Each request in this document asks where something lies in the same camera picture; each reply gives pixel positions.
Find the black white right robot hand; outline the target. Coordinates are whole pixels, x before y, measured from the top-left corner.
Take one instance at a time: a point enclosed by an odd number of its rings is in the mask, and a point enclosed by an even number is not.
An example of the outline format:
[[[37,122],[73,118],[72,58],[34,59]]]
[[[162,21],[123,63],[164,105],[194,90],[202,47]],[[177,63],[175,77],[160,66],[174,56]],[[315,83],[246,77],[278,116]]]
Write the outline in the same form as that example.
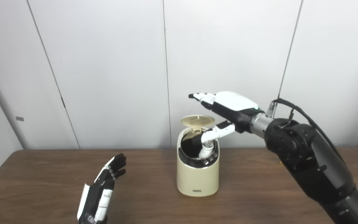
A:
[[[233,132],[252,133],[252,119],[263,113],[259,105],[252,100],[231,91],[212,93],[194,93],[188,96],[200,102],[206,109],[225,119],[211,129],[194,136],[194,145],[213,141]]]

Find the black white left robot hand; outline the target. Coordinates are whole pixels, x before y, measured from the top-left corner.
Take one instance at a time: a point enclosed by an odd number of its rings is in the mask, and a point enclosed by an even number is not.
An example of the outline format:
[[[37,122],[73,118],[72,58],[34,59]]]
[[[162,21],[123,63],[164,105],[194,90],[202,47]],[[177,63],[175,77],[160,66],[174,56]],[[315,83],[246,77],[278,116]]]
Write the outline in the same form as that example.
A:
[[[120,153],[100,170],[91,185],[85,184],[77,212],[79,224],[106,224],[116,180],[126,173],[126,156]]]

